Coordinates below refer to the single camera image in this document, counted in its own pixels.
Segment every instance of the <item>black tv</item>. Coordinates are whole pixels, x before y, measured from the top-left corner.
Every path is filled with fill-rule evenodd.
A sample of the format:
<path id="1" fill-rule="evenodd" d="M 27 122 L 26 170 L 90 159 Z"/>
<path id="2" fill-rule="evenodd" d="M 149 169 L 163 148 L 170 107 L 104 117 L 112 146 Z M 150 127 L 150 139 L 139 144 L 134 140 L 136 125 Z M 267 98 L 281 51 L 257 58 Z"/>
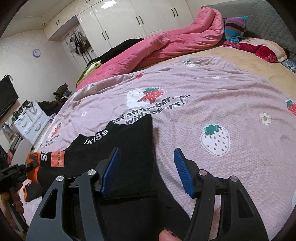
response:
<path id="1" fill-rule="evenodd" d="M 0 80 L 0 120 L 14 105 L 17 99 L 18 95 L 10 81 L 10 76 L 5 75 L 4 78 Z"/>

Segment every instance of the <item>drawer handle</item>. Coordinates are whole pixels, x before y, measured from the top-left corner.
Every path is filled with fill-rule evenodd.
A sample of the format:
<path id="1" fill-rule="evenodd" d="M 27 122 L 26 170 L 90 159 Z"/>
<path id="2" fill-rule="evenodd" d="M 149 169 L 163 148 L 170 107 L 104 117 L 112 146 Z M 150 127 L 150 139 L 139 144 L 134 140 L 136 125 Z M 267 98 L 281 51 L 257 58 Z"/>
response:
<path id="1" fill-rule="evenodd" d="M 39 123 L 39 128 L 38 128 L 38 127 L 36 127 L 35 131 L 39 131 L 39 130 L 40 130 L 40 128 L 41 128 L 41 123 Z"/>

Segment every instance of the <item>black cloth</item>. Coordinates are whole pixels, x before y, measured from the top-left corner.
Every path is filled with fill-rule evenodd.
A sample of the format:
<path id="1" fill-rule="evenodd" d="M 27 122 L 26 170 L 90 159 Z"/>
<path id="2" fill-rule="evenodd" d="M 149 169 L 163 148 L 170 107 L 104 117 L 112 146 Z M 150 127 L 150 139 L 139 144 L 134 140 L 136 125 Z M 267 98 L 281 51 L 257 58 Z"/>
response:
<path id="1" fill-rule="evenodd" d="M 122 42 L 121 44 L 117 45 L 116 47 L 108 50 L 106 53 L 104 53 L 100 57 L 94 58 L 92 61 L 88 63 L 87 66 L 99 60 L 101 61 L 102 64 L 104 64 L 142 40 L 143 39 L 128 39 Z"/>
<path id="2" fill-rule="evenodd" d="M 39 153 L 38 181 L 48 187 L 58 175 L 80 176 L 108 158 L 114 147 L 121 149 L 122 163 L 107 198 L 96 197 L 111 240 L 157 241 L 163 227 L 184 238 L 190 218 L 159 174 L 150 114 L 131 125 L 109 122 L 95 136 L 79 135 L 63 152 Z M 64 155 L 63 168 L 51 167 L 53 159 L 53 165 L 57 165 L 57 153 Z M 68 217 L 76 229 L 71 234 L 83 240 L 78 195 L 72 200 L 69 205 L 74 214 Z"/>
<path id="3" fill-rule="evenodd" d="M 43 194 L 45 194 L 44 188 L 38 184 L 38 183 L 30 183 L 25 186 L 26 189 L 26 202 L 31 202 L 32 200 L 41 197 Z"/>
<path id="4" fill-rule="evenodd" d="M 62 106 L 64 105 L 65 101 L 67 99 L 61 99 L 60 101 L 42 101 L 38 102 L 38 105 L 40 108 L 47 114 L 48 116 L 51 116 L 52 114 L 58 114 Z"/>
<path id="5" fill-rule="evenodd" d="M 62 97 L 62 96 L 63 96 L 63 93 L 67 90 L 67 88 L 68 88 L 68 85 L 65 83 L 65 84 L 61 85 L 61 86 L 56 90 L 56 92 L 54 92 L 53 94 Z"/>

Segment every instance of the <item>drawer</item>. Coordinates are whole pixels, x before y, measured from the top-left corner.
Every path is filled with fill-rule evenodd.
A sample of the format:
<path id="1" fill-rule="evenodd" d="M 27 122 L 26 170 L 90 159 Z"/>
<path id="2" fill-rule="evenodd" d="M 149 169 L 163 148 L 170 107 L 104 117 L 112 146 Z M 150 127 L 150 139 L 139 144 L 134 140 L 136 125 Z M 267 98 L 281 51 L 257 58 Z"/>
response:
<path id="1" fill-rule="evenodd" d="M 41 108 L 40 106 L 34 102 L 33 104 L 33 107 L 32 108 L 29 108 L 27 111 L 26 111 L 26 114 L 30 117 L 31 121 L 34 122 L 34 120 L 37 119 L 37 117 L 39 116 L 39 114 L 41 113 Z"/>
<path id="2" fill-rule="evenodd" d="M 33 121 L 29 118 L 27 114 L 24 114 L 14 125 L 21 135 L 32 126 Z"/>
<path id="3" fill-rule="evenodd" d="M 37 120 L 33 124 L 32 128 L 25 133 L 24 138 L 28 139 L 32 143 L 32 145 L 34 145 L 35 141 L 42 133 L 42 130 L 46 126 L 48 121 L 49 117 L 44 112 L 41 112 L 41 114 L 38 116 Z"/>

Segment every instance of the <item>striped pillow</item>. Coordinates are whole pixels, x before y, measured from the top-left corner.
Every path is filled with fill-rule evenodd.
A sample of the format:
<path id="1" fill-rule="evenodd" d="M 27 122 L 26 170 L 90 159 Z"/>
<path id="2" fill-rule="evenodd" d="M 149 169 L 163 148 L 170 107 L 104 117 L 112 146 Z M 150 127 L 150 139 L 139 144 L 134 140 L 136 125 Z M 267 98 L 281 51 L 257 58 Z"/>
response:
<path id="1" fill-rule="evenodd" d="M 225 40 L 238 43 L 243 37 L 246 30 L 248 16 L 232 17 L 224 19 L 224 36 Z"/>

